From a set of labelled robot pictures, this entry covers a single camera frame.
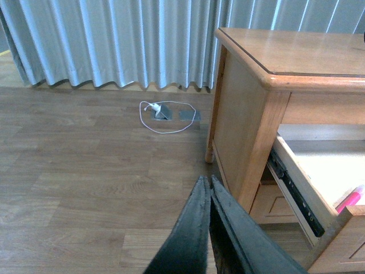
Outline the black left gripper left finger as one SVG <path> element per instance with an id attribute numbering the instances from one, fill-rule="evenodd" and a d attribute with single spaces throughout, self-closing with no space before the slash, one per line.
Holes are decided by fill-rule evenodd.
<path id="1" fill-rule="evenodd" d="M 199 176 L 170 235 L 145 273 L 206 273 L 210 185 Z"/>

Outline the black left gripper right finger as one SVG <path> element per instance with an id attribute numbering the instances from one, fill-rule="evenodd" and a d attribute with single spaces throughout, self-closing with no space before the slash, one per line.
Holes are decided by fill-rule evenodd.
<path id="1" fill-rule="evenodd" d="M 217 273 L 306 273 L 213 175 L 210 239 Z"/>

